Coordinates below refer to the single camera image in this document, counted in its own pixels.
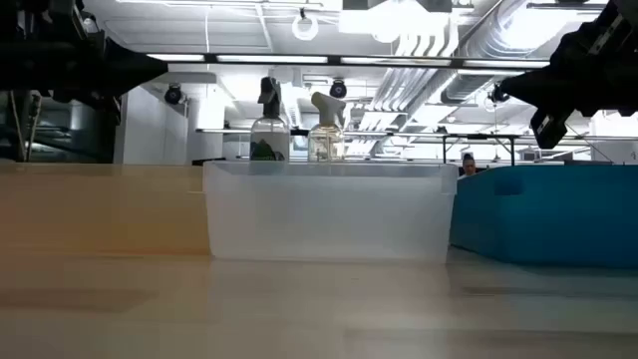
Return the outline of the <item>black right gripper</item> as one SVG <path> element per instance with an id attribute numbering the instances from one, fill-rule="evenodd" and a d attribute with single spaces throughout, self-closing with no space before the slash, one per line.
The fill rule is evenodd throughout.
<path id="1" fill-rule="evenodd" d="M 564 35 L 550 67 L 509 77 L 500 90 L 539 109 L 591 116 L 637 111 L 637 9 L 606 7 Z"/>

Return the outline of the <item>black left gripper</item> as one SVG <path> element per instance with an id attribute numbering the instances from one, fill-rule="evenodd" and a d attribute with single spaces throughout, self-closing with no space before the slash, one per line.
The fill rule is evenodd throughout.
<path id="1" fill-rule="evenodd" d="M 81 102 L 117 118 L 123 94 L 167 72 L 167 62 L 123 47 L 103 32 L 78 42 L 1 44 L 3 91 L 35 90 L 57 102 Z"/>

